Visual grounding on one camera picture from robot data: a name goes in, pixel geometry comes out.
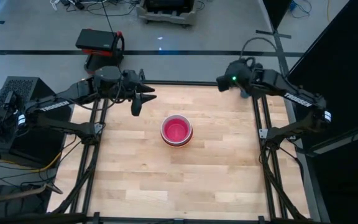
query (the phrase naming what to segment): red and black device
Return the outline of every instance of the red and black device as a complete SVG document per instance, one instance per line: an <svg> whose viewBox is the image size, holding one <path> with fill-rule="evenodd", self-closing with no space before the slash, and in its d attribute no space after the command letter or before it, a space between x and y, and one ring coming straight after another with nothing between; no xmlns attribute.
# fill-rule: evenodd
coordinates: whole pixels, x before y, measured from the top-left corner
<svg viewBox="0 0 358 224"><path fill-rule="evenodd" d="M119 31L82 29L75 46L88 54L84 68L90 75L104 66L119 66L124 58L124 37Z"/></svg>

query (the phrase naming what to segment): black box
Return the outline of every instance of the black box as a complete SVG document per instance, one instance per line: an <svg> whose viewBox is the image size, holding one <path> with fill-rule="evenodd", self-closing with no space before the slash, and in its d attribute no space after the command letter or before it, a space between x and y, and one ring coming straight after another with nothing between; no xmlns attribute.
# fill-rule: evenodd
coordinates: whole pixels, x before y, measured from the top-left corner
<svg viewBox="0 0 358 224"><path fill-rule="evenodd" d="M75 44L79 49L111 52L116 35L112 32L82 29Z"/></svg>
<svg viewBox="0 0 358 224"><path fill-rule="evenodd" d="M7 77L5 84L0 90L0 110L10 91L20 99L18 105L23 105L37 98L43 98L55 94L40 78L36 77ZM62 106L55 110L44 112L51 119L69 121L71 108ZM17 164L33 167L45 167L60 152L64 144L65 134L50 129L31 129L27 134L16 137L16 124L0 134L0 153L2 159Z"/></svg>

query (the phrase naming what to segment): computer tower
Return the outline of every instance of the computer tower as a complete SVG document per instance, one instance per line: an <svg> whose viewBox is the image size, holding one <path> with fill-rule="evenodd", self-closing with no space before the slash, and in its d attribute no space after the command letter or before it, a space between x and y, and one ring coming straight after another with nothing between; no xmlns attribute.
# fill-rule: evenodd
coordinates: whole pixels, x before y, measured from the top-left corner
<svg viewBox="0 0 358 224"><path fill-rule="evenodd" d="M30 100L55 94L40 78L7 77L0 90L0 110L7 94L13 91L18 96L18 108ZM44 112L51 119L69 121L71 108L62 106ZM27 134L17 137L17 124L14 120L6 121L0 128L0 155L2 159L16 164L32 167L44 167L49 164L62 149L65 134L50 129L31 129Z"/></svg>

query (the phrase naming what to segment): black backdrop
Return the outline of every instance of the black backdrop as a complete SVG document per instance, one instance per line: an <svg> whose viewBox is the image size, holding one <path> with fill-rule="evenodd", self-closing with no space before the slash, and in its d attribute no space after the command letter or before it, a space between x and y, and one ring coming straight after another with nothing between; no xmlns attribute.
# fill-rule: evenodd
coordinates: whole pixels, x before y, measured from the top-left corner
<svg viewBox="0 0 358 224"><path fill-rule="evenodd" d="M302 138L306 149L358 128L358 0L350 0L289 74L289 81L322 94L332 124ZM296 119L308 110L295 108Z"/></svg>
<svg viewBox="0 0 358 224"><path fill-rule="evenodd" d="M358 223L358 140L312 163L331 223Z"/></svg>
<svg viewBox="0 0 358 224"><path fill-rule="evenodd" d="M290 6L290 3L291 0L264 0L273 30L277 30L278 25L280 25L281 20Z"/></svg>

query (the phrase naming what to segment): bowl rim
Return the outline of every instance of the bowl rim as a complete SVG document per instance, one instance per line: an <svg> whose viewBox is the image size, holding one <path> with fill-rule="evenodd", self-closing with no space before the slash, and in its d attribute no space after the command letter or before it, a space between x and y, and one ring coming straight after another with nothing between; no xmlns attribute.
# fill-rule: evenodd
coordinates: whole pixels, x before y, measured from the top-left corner
<svg viewBox="0 0 358 224"><path fill-rule="evenodd" d="M163 125L165 124L165 122L167 121L167 119L172 118L173 116L179 116L179 117L183 118L187 124L189 124L189 131L188 131L188 133L186 134L186 137L184 138L184 140L182 140L182 141L180 141L180 142L174 142L174 141L169 140L169 139L164 135L164 132L163 132ZM170 115L170 116L167 116L167 117L162 121L162 123L161 123L161 128L160 128L161 137L163 137L164 140L167 141L167 142L169 142L170 144L183 144L183 143L185 143L185 142L188 140L188 138L190 137L190 134L191 134L192 130L193 130L193 127L192 127L190 121L189 121L185 116L183 116L183 115L181 115L181 114L172 114L172 115Z"/></svg>

